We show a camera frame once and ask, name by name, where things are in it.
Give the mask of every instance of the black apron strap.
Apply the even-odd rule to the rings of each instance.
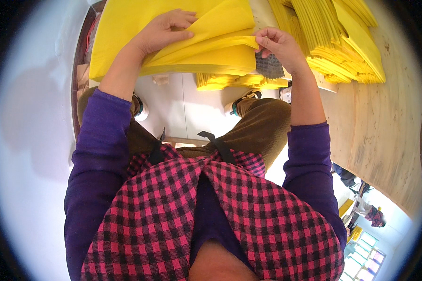
[[[156,142],[155,147],[153,148],[152,152],[150,153],[150,156],[148,157],[148,161],[152,165],[156,165],[164,161],[164,156],[161,153],[161,145],[165,137],[166,128],[164,127],[161,138],[159,138],[159,140]]]
[[[223,140],[215,138],[214,134],[211,134],[205,131],[201,131],[197,135],[203,138],[208,138],[210,142],[213,143],[217,147],[217,150],[219,151],[220,156],[222,156],[222,160],[224,162],[236,165],[236,160],[234,159],[233,154],[230,151],[230,148]]]

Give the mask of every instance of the wooden table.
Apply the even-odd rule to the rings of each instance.
[[[321,90],[331,158],[396,203],[411,218],[422,205],[420,126],[422,76],[403,30],[382,3],[365,0],[377,18],[370,28],[386,83],[338,84]],[[275,26],[267,0],[250,0],[256,28]],[[325,81],[316,74],[321,88]]]

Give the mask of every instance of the yellow fabric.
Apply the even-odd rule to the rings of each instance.
[[[148,56],[141,75],[212,72],[245,75],[256,68],[255,23],[248,0],[108,0],[98,25],[90,79],[101,81],[120,49],[157,15],[181,8],[197,12],[189,40]]]
[[[378,26],[377,20],[373,16],[369,7],[364,0],[341,0],[344,4],[350,7],[365,23],[367,26]]]
[[[347,31],[342,38],[361,55],[366,64],[372,68],[373,73],[363,73],[360,79],[364,83],[386,82],[386,75],[381,64],[381,55],[375,42],[371,39],[360,23],[354,20],[350,14],[337,1],[334,7],[338,13],[338,19]]]
[[[352,203],[353,203],[352,199],[347,199],[344,202],[344,204],[339,208],[339,217],[340,218],[343,218],[343,215],[347,212],[347,210],[350,208]]]
[[[363,0],[269,0],[269,3],[280,29],[291,33],[309,66],[323,74],[326,81],[386,81],[380,53],[368,29],[377,26],[377,22]]]
[[[358,241],[358,239],[360,239],[362,232],[363,232],[363,229],[361,227],[355,226],[355,228],[350,233],[350,236],[347,237],[347,243],[349,243],[350,240]]]
[[[278,89],[287,87],[286,79],[269,79],[258,74],[247,74],[244,76],[222,75],[210,73],[197,73],[197,90],[215,91],[225,87],[251,87],[257,89]]]

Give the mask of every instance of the purple sleeve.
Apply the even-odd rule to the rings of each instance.
[[[330,133],[327,122],[292,126],[287,133],[289,160],[284,164],[283,187],[308,203],[333,227],[344,250],[347,231],[339,217],[333,191],[330,161]]]
[[[72,280],[79,280],[89,245],[126,179],[130,106],[97,89],[84,111],[64,199],[64,239]]]

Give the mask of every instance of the shoe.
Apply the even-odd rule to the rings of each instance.
[[[224,108],[225,116],[238,116],[236,112],[237,104],[246,98],[261,98],[262,92],[260,89],[250,89],[243,94],[243,96],[232,103],[229,103]]]
[[[291,103],[291,92],[293,90],[293,87],[287,87],[287,88],[281,88],[278,92],[278,97],[282,100],[287,102],[288,104]]]
[[[136,93],[133,93],[133,98],[135,98],[139,102],[139,112],[136,112],[135,120],[144,121],[148,117],[148,107],[142,102],[142,100],[136,95]]]

